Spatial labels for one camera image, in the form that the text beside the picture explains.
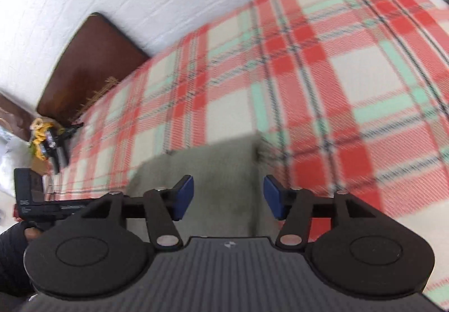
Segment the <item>wooden headboard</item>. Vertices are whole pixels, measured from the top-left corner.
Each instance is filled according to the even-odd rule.
[[[93,13],[62,53],[37,112],[69,125],[148,59],[103,15]]]
[[[0,94],[0,126],[15,136],[29,141],[34,116]]]

